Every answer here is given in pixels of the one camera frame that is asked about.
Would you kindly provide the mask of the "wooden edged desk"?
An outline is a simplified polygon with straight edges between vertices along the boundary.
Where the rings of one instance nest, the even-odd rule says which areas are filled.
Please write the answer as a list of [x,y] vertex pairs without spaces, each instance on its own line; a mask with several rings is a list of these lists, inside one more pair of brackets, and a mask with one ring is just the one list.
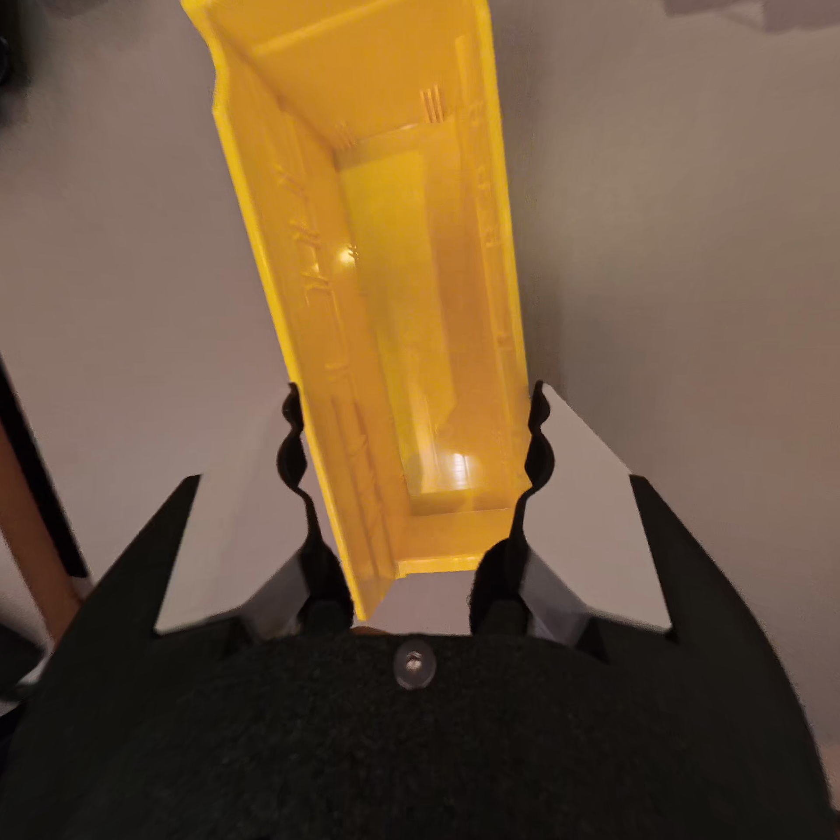
[[91,583],[67,572],[4,427],[1,530],[2,624],[51,651],[79,612]]

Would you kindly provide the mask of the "grey desk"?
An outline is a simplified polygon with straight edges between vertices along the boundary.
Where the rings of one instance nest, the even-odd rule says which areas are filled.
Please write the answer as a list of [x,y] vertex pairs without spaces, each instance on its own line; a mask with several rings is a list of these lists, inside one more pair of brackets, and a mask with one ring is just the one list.
[[[490,2],[528,371],[838,744],[838,2]],[[100,576],[284,379],[178,2],[24,2],[2,357]]]

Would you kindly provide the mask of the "yellow plastic storage bin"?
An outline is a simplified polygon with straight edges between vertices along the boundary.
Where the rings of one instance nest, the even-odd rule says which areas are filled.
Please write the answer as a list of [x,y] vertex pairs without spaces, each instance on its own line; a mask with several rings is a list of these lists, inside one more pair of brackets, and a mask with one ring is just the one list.
[[182,2],[360,619],[473,571],[527,488],[487,2]]

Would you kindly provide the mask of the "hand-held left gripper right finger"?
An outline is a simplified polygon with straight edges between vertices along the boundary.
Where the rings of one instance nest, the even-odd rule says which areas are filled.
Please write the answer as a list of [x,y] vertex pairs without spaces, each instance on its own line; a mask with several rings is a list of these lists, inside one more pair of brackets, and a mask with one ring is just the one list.
[[547,383],[535,385],[530,427],[532,487],[511,533],[524,551],[530,634],[574,646],[601,618],[667,635],[629,468]]

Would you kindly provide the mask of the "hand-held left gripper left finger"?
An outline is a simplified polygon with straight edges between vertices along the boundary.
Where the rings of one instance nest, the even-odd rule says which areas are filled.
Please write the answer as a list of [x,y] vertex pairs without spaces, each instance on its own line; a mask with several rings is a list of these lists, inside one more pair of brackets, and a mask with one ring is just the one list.
[[291,633],[309,595],[304,543],[327,534],[300,409],[290,383],[200,476],[156,633],[232,617],[258,639]]

